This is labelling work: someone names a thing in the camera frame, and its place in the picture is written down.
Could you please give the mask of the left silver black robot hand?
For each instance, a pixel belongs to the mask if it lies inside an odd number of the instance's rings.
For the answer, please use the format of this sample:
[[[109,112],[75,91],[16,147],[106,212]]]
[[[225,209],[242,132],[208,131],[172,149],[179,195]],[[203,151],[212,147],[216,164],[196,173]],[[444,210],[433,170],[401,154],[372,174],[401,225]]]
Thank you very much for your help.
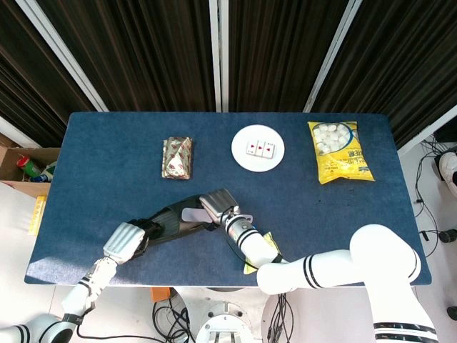
[[[151,219],[122,222],[103,247],[104,256],[124,264],[144,254],[149,243],[161,236],[163,228]]]

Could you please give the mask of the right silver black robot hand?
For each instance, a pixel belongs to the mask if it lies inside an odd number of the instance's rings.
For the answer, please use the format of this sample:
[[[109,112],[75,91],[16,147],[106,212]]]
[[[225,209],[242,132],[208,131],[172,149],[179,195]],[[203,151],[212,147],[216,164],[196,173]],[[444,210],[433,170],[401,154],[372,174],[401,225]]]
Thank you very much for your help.
[[[199,200],[212,222],[220,227],[225,227],[231,217],[241,213],[238,202],[227,189],[217,189],[208,194],[202,194]]]

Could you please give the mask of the black rubber slipper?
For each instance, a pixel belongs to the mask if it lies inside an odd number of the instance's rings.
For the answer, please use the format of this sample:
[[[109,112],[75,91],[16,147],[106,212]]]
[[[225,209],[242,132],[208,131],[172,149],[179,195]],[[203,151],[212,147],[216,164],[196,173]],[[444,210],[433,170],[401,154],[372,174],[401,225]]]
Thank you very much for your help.
[[[202,210],[204,214],[207,214],[199,197],[199,194],[193,195],[180,202],[164,207],[149,218],[132,219],[129,221],[129,224],[145,231],[144,238],[136,248],[132,259],[143,255],[149,246],[179,239],[202,229],[213,231],[216,226],[211,218],[202,220],[184,218],[184,209]]]

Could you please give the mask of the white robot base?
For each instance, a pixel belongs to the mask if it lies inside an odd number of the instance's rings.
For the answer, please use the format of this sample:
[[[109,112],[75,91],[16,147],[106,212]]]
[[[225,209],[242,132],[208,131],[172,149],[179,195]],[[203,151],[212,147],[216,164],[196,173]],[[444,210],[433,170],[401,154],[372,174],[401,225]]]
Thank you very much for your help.
[[[258,288],[200,289],[186,301],[195,343],[263,343],[267,300]]]

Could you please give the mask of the white round plate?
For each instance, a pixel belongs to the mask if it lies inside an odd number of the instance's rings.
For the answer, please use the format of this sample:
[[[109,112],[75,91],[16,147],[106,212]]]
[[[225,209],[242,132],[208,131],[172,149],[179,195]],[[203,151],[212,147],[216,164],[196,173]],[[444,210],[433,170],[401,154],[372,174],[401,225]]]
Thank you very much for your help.
[[[264,159],[246,154],[249,141],[260,140],[274,144],[275,151],[272,159]],[[231,142],[231,152],[235,161],[250,172],[267,172],[277,167],[285,154],[285,145],[278,132],[269,126],[253,124],[239,130]]]

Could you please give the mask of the gold foil snack pack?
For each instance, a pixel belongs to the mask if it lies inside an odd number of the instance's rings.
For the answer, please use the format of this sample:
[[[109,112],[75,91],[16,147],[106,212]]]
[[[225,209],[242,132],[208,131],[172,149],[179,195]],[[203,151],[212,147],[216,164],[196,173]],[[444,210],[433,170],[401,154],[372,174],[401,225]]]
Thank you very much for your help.
[[[190,179],[192,147],[190,137],[171,136],[164,139],[161,176],[165,179]]]

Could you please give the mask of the crumpled yellow-green wrapper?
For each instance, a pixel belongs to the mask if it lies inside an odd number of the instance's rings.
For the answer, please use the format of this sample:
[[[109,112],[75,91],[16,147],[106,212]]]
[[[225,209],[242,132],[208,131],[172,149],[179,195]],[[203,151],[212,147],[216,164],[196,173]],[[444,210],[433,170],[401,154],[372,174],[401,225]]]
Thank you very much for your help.
[[[277,243],[274,241],[273,236],[270,232],[267,232],[266,234],[263,235],[263,239],[265,242],[276,251],[277,254],[281,254],[281,251],[277,245]],[[258,270],[258,265],[253,263],[248,257],[245,257],[245,264],[243,267],[243,273],[245,275],[252,274]]]

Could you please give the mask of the blue fabric table mat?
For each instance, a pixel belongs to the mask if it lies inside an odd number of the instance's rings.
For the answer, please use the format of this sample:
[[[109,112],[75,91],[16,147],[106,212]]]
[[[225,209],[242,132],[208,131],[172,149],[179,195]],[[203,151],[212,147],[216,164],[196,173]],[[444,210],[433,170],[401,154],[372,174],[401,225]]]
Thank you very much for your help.
[[[356,121],[374,181],[318,181],[310,121]],[[263,124],[283,139],[267,172],[239,166],[235,134]],[[163,140],[193,141],[191,178],[161,176]],[[382,114],[76,112],[70,117],[24,280],[73,285],[103,255],[122,222],[195,194],[227,189],[287,261],[348,249],[353,233],[382,224],[425,258],[388,118]]]

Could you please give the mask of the yellow flat strip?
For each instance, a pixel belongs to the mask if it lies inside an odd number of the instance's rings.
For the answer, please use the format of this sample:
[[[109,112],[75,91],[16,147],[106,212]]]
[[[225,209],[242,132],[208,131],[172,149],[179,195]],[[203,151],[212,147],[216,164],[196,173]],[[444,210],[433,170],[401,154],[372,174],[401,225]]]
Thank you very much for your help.
[[[38,196],[35,201],[34,210],[31,216],[28,235],[37,236],[41,225],[41,220],[46,206],[47,196]]]

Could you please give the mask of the blue white bottle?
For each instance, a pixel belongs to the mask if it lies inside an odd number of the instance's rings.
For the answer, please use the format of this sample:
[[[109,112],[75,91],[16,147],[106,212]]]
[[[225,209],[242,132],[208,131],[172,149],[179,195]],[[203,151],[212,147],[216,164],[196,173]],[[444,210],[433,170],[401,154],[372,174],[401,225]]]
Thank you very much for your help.
[[[52,162],[51,164],[47,165],[46,168],[38,175],[37,177],[30,178],[31,182],[51,182],[54,178],[54,170],[56,168],[56,163]]]

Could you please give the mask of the green snack can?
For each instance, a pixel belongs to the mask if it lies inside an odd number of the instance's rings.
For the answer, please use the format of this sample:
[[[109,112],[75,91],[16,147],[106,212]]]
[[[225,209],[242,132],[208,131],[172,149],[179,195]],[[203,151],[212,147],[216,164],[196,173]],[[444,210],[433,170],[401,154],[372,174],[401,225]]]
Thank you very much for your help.
[[[31,178],[39,177],[41,174],[41,170],[37,167],[37,165],[35,165],[29,156],[22,156],[16,162],[16,165]]]

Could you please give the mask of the yellow bag of white candies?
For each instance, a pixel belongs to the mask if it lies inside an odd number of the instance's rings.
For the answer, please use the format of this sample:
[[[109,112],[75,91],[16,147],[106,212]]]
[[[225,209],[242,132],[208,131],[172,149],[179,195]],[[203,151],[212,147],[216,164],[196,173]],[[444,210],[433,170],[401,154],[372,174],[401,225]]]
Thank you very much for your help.
[[[320,184],[340,178],[369,182],[375,180],[363,155],[357,122],[310,121],[308,127]]]

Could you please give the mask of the brown cardboard box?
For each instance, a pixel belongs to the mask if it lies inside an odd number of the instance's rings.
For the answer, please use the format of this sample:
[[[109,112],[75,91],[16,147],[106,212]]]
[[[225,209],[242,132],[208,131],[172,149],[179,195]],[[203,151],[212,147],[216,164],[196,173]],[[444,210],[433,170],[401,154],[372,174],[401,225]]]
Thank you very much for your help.
[[[23,156],[30,157],[40,169],[57,161],[60,148],[21,148],[0,133],[0,183],[30,197],[47,196],[50,182],[30,182],[30,177],[17,167]]]

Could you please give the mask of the dark ribbed partition screen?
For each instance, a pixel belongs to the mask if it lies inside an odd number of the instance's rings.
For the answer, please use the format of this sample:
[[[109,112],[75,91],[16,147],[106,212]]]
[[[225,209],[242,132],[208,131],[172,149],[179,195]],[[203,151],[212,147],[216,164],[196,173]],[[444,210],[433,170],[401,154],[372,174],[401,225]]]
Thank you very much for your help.
[[[398,148],[457,105],[457,0],[363,0],[314,112],[388,117]]]
[[[310,111],[362,2],[209,0],[217,111]]]
[[[59,147],[90,101],[14,0],[0,0],[0,117],[42,147]]]
[[[216,109],[208,0],[37,0],[110,111]]]

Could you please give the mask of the white sneaker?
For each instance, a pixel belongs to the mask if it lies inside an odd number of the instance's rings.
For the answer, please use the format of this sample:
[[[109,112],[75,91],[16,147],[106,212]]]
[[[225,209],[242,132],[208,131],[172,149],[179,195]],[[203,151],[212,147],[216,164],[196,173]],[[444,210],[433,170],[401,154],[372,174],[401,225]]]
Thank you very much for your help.
[[[448,185],[457,187],[457,153],[446,152],[442,154],[438,162],[438,170]]]

